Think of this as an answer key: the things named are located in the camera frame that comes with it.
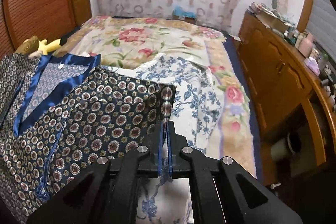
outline wooden louvered door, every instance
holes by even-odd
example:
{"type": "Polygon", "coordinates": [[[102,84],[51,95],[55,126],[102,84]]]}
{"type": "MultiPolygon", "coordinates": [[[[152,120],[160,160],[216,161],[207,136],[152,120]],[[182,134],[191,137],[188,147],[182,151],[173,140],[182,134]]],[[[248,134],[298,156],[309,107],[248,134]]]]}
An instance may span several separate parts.
{"type": "Polygon", "coordinates": [[[14,52],[14,47],[9,36],[4,13],[2,9],[2,0],[0,0],[0,59],[5,54],[10,54],[14,52]]]}
{"type": "Polygon", "coordinates": [[[75,27],[71,0],[3,0],[3,6],[15,48],[33,35],[52,41],[75,27]]]}

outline cabinet door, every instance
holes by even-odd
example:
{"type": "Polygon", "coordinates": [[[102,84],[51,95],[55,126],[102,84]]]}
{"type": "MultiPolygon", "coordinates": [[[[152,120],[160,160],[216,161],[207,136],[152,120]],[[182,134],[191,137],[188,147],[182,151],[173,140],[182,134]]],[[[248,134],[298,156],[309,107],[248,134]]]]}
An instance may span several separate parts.
{"type": "Polygon", "coordinates": [[[253,17],[248,15],[247,13],[244,16],[243,22],[241,23],[241,27],[239,30],[238,36],[241,39],[242,44],[248,43],[249,33],[253,27],[253,17]]]}
{"type": "Polygon", "coordinates": [[[261,132],[267,132],[283,121],[311,89],[296,63],[285,57],[285,65],[279,68],[277,81],[260,94],[257,102],[261,132]]]}
{"type": "Polygon", "coordinates": [[[240,46],[239,56],[251,95],[254,99],[268,88],[278,77],[277,68],[281,65],[282,52],[278,42],[272,39],[265,27],[255,19],[247,44],[240,46]]]}

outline circle-patterned cloth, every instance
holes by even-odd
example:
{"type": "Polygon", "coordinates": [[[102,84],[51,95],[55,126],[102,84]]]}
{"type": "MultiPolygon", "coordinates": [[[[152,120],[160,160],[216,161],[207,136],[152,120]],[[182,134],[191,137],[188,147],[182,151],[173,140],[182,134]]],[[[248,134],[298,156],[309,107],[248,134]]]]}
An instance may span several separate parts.
{"type": "Polygon", "coordinates": [[[170,117],[175,90],[96,67],[19,137],[11,111],[24,96],[16,97],[0,131],[1,198],[25,223],[98,157],[123,156],[154,133],[156,121],[170,117]]]}
{"type": "Polygon", "coordinates": [[[22,120],[24,121],[33,110],[55,89],[57,84],[67,80],[71,77],[76,77],[82,74],[86,70],[86,66],[77,65],[65,65],[61,69],[58,68],[59,64],[49,63],[45,67],[38,85],[30,100],[30,104],[27,106],[22,120]]]}
{"type": "Polygon", "coordinates": [[[11,109],[10,104],[14,96],[25,96],[39,61],[39,58],[27,58],[23,54],[4,56],[0,60],[0,125],[8,111],[10,114],[7,115],[7,119],[13,122],[22,100],[15,100],[11,109]]]}

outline blue satin trim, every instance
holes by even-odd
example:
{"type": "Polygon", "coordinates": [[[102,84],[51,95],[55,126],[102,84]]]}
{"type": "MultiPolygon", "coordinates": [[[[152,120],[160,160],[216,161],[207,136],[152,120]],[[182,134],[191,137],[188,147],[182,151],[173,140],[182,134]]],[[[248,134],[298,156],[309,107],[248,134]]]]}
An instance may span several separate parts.
{"type": "Polygon", "coordinates": [[[40,184],[38,185],[38,187],[36,187],[36,190],[35,190],[36,196],[38,198],[44,200],[44,201],[48,201],[50,199],[49,191],[48,191],[48,188],[47,188],[47,175],[48,175],[49,161],[50,161],[52,155],[54,154],[54,152],[56,150],[58,141],[61,137],[64,125],[66,123],[66,120],[67,119],[65,119],[63,121],[62,128],[57,133],[55,144],[53,145],[52,149],[50,150],[50,153],[49,153],[48,157],[46,157],[44,159],[43,178],[41,179],[40,184]]]}
{"type": "Polygon", "coordinates": [[[47,110],[60,103],[64,97],[66,97],[70,91],[79,86],[86,77],[89,76],[90,70],[100,64],[101,55],[93,57],[82,57],[73,54],[66,54],[63,57],[54,57],[52,53],[41,57],[38,64],[38,68],[35,75],[31,79],[31,85],[26,93],[26,97],[22,103],[22,106],[17,113],[13,131],[15,136],[22,135],[24,131],[32,127],[34,123],[45,113],[47,110]],[[71,77],[65,81],[59,83],[55,89],[49,94],[49,96],[41,102],[33,112],[22,122],[22,117],[25,113],[27,106],[35,92],[38,81],[40,79],[41,73],[44,71],[48,63],[54,64],[65,64],[65,65],[78,65],[78,66],[88,66],[88,68],[79,76],[71,77]]]}
{"type": "Polygon", "coordinates": [[[171,152],[171,143],[170,143],[170,131],[169,131],[169,123],[167,125],[167,147],[168,147],[168,166],[169,166],[169,175],[172,177],[173,175],[173,155],[171,152]]]}
{"type": "Polygon", "coordinates": [[[157,175],[161,176],[162,171],[162,146],[163,146],[163,122],[161,122],[160,139],[159,139],[159,153],[157,159],[157,175]]]}

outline navy blue bed sheet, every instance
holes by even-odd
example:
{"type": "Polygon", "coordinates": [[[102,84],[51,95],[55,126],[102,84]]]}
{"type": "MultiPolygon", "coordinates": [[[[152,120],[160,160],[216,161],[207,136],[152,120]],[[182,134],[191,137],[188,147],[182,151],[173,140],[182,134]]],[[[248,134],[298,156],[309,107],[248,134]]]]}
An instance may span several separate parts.
{"type": "Polygon", "coordinates": [[[243,85],[247,97],[250,99],[250,129],[251,134],[253,135],[253,148],[254,148],[254,160],[255,160],[255,168],[257,179],[260,182],[263,182],[263,166],[260,158],[260,137],[259,137],[259,126],[257,122],[257,117],[255,114],[255,109],[251,100],[251,93],[249,87],[247,85],[246,79],[243,74],[242,67],[239,62],[239,58],[237,55],[237,51],[235,45],[233,43],[233,38],[228,35],[227,32],[222,31],[224,36],[226,37],[226,42],[223,42],[224,48],[226,49],[227,54],[229,55],[233,70],[239,80],[239,82],[243,85]]]}

